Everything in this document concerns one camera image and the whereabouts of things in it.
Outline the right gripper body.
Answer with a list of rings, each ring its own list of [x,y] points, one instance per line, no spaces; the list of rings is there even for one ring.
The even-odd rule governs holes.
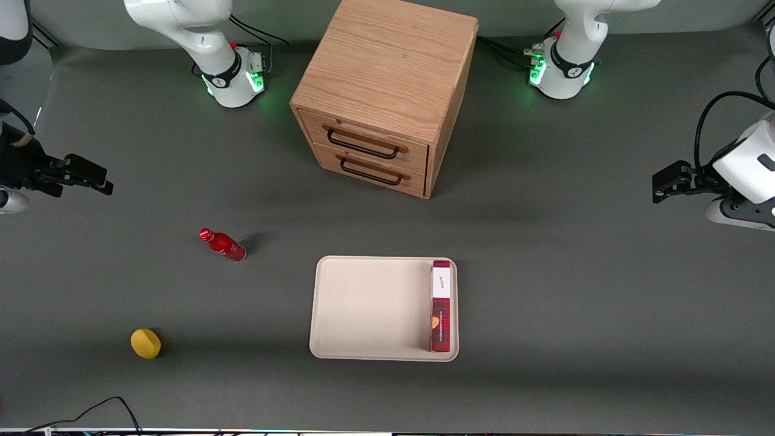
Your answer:
[[[60,160],[48,155],[31,130],[20,130],[2,122],[1,182],[14,190],[41,191],[59,198],[63,172]]]

